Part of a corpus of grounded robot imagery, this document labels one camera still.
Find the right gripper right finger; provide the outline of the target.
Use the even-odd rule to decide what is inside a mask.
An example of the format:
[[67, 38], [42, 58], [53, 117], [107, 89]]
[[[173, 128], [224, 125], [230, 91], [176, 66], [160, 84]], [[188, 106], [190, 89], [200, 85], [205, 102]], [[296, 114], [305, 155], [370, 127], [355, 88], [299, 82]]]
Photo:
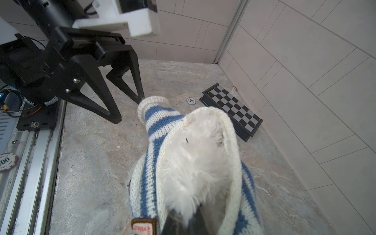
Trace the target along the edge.
[[189, 235], [209, 235], [200, 207], [197, 208], [188, 225]]

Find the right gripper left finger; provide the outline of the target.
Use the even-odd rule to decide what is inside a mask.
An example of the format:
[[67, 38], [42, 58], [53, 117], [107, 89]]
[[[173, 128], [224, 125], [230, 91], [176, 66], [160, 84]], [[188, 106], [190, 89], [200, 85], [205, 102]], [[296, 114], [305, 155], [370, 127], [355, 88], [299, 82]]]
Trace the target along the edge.
[[164, 223], [161, 235], [187, 235], [188, 228], [183, 224], [183, 218], [176, 211], [171, 210]]

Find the blue white striped sweater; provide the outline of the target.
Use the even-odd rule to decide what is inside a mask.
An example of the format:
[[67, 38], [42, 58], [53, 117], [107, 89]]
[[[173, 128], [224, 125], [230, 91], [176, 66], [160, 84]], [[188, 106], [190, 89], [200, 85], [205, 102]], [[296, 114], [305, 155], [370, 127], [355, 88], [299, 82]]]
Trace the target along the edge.
[[[201, 107], [192, 113], [197, 114], [204, 109], [213, 110], [224, 125], [231, 177], [224, 219], [216, 231], [207, 226], [209, 235], [262, 235], [264, 230], [256, 207], [254, 180], [248, 167], [241, 161], [233, 124], [227, 114], [214, 107]], [[148, 146], [130, 180], [131, 227], [135, 235], [160, 235], [162, 232], [171, 211], [165, 204], [162, 192], [162, 159], [167, 141], [187, 123], [187, 115], [171, 108], [164, 97], [146, 98], [138, 106], [139, 119], [148, 134]]]

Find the white teddy bear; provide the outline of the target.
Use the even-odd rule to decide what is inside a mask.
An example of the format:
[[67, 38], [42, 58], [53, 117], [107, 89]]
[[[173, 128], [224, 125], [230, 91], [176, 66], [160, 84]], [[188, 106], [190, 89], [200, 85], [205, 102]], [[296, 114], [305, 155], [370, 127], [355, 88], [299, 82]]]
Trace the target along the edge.
[[161, 168], [164, 201], [185, 226], [200, 209], [206, 225], [216, 231], [231, 185], [224, 125], [209, 109], [188, 114], [186, 121], [166, 143]]

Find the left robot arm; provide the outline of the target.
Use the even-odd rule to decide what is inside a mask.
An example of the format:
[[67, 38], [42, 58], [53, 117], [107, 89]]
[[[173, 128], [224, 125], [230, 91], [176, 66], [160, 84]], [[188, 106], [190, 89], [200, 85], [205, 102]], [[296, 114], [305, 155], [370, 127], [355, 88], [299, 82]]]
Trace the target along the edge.
[[29, 118], [64, 100], [114, 124], [122, 116], [108, 82], [136, 103], [145, 95], [138, 56], [120, 34], [77, 29], [77, 1], [17, 1], [46, 35], [46, 45], [1, 20], [1, 110]]

